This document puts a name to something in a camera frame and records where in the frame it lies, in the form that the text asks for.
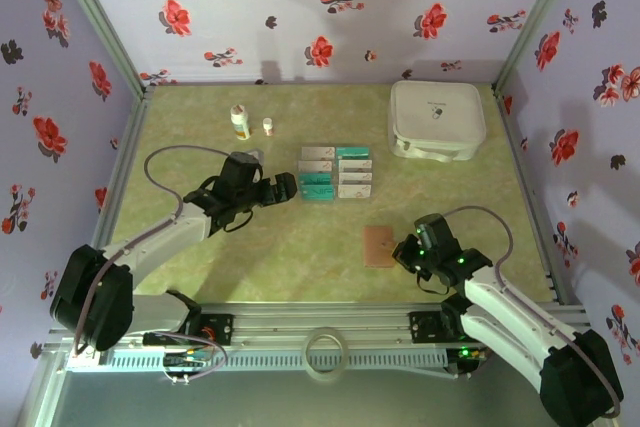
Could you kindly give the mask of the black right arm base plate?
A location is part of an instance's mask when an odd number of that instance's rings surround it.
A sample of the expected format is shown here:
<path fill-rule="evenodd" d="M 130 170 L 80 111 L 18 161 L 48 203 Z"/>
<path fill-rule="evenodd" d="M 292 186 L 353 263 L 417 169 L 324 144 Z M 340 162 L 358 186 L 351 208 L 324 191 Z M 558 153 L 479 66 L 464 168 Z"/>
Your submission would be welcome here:
<path fill-rule="evenodd" d="M 410 312 L 408 319 L 413 344 L 446 343 L 450 340 L 440 311 Z"/>

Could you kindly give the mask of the large white pill bottle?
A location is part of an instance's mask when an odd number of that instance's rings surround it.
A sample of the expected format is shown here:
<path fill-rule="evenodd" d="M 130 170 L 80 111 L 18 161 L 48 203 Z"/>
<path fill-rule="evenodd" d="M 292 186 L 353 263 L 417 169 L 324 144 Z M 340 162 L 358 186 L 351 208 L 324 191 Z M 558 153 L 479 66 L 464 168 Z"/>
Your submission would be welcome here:
<path fill-rule="evenodd" d="M 249 115 L 243 105 L 236 104 L 230 109 L 230 119 L 235 135 L 240 140 L 248 140 L 251 137 Z"/>

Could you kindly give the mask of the small circuit board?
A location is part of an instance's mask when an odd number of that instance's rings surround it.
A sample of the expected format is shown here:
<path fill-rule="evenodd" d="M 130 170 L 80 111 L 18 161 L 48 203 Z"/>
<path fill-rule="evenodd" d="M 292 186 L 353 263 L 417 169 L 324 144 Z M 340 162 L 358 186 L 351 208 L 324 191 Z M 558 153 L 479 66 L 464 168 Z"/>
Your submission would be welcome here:
<path fill-rule="evenodd" d="M 204 368 L 212 359 L 207 349 L 188 349 L 182 352 L 169 352 L 164 355 L 164 368 Z"/>

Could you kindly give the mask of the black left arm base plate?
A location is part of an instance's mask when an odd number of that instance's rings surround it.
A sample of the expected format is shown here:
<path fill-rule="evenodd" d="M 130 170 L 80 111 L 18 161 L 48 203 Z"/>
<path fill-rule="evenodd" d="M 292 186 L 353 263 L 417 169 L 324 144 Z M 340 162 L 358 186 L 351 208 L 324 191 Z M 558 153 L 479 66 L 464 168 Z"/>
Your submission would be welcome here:
<path fill-rule="evenodd" d="M 230 346 L 234 333 L 234 316 L 227 313 L 202 314 L 199 332 L 221 346 Z"/>

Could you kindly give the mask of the white zippered medicine pouch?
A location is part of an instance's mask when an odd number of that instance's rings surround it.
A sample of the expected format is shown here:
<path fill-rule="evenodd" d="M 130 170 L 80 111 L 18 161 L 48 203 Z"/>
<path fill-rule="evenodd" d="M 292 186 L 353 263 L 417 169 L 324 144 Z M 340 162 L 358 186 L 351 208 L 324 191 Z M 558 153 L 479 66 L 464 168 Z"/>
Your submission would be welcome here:
<path fill-rule="evenodd" d="M 468 161 L 487 135 L 478 89 L 468 83 L 398 81 L 391 87 L 388 144 L 397 157 Z"/>

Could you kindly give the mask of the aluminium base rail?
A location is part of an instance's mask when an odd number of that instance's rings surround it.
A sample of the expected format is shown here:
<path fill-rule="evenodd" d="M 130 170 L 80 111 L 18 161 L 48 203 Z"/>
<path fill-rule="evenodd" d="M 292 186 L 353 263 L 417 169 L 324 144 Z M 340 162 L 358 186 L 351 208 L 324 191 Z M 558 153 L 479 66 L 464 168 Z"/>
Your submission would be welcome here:
<path fill-rule="evenodd" d="M 80 343 L 107 351 L 125 343 L 146 348 L 186 350 L 204 347 L 208 338 L 200 332 L 202 314 L 234 316 L 232 348 L 275 348 L 298 345 L 312 330 L 333 328 L 359 347 L 382 348 L 393 343 L 413 344 L 408 314 L 440 311 L 449 332 L 445 344 L 451 348 L 471 343 L 448 314 L 445 304 L 358 304 L 358 303 L 223 303 L 197 305 L 174 296 L 137 296 L 132 307 L 113 306 L 99 326 L 90 315 L 83 327 L 89 340 Z"/>

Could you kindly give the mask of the black controller box green light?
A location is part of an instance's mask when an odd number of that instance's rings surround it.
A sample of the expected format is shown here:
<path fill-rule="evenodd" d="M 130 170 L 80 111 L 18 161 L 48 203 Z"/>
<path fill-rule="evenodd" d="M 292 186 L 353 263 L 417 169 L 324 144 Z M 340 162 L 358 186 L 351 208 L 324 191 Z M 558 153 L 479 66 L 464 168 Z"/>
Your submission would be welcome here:
<path fill-rule="evenodd" d="M 470 378 L 487 360 L 489 350 L 463 346 L 447 349 L 447 366 L 445 370 L 455 377 Z"/>

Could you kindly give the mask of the aluminium frame post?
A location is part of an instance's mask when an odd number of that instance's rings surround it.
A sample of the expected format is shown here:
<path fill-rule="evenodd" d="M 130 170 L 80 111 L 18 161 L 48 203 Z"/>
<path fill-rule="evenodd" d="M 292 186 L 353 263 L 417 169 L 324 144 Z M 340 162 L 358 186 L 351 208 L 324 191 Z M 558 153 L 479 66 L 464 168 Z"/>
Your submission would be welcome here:
<path fill-rule="evenodd" d="M 498 93 L 507 83 L 509 77 L 515 72 L 518 64 L 525 55 L 525 50 L 534 38 L 534 34 L 544 21 L 547 11 L 552 7 L 555 0 L 536 0 L 521 32 L 504 62 L 496 81 L 492 84 L 492 89 Z"/>
<path fill-rule="evenodd" d="M 120 74 L 134 95 L 142 99 L 147 88 L 140 80 L 135 65 L 119 38 L 112 22 L 99 0 L 77 0 L 96 34 L 108 51 Z"/>

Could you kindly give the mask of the aluminium side rail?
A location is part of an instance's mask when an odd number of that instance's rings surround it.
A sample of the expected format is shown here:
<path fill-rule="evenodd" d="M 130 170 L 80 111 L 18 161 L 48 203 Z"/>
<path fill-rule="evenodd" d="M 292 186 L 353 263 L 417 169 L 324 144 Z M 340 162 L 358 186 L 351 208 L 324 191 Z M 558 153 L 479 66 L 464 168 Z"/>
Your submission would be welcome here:
<path fill-rule="evenodd" d="M 132 106 L 107 186 L 105 202 L 98 215 L 96 228 L 91 239 L 92 247 L 106 246 L 113 237 L 153 93 L 154 87 L 146 89 L 142 97 L 136 100 Z"/>
<path fill-rule="evenodd" d="M 496 84 L 491 85 L 491 91 L 497 108 L 511 156 L 514 162 L 521 194 L 524 199 L 529 224 L 532 228 L 536 247 L 541 258 L 542 268 L 547 278 L 549 289 L 553 292 L 554 300 L 561 305 L 577 305 L 579 301 L 574 295 L 570 282 L 566 278 L 564 267 L 558 262 L 558 251 L 552 242 L 553 227 L 546 210 L 539 203 L 535 194 L 533 178 L 527 168 L 524 151 L 520 147 L 519 137 L 510 126 L 502 92 Z"/>

